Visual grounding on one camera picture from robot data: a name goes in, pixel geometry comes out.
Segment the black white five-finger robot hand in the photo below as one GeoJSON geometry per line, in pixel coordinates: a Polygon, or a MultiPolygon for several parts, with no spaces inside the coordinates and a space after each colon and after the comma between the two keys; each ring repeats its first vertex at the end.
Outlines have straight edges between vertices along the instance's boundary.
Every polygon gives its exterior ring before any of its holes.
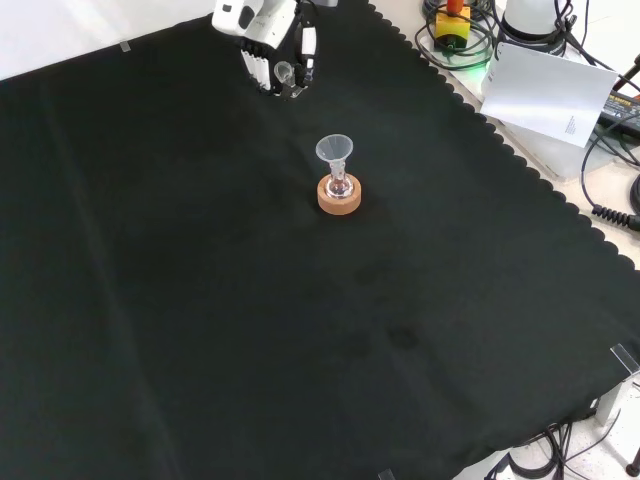
{"type": "Polygon", "coordinates": [[[212,27],[238,40],[260,92],[297,98],[314,80],[317,8],[312,1],[217,1],[212,27]]]}

